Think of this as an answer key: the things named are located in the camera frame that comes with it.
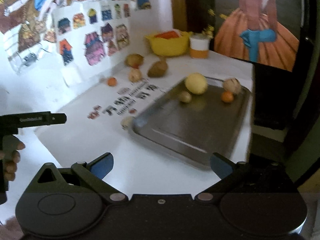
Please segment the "person's left hand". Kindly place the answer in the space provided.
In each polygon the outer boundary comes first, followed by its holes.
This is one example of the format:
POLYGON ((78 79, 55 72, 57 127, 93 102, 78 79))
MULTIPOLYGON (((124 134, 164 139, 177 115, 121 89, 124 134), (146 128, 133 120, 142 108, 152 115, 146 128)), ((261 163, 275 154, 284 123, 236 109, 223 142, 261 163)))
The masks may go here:
POLYGON ((2 139, 1 160, 5 181, 14 181, 17 164, 21 161, 20 151, 25 149, 25 144, 13 135, 5 135, 2 139))

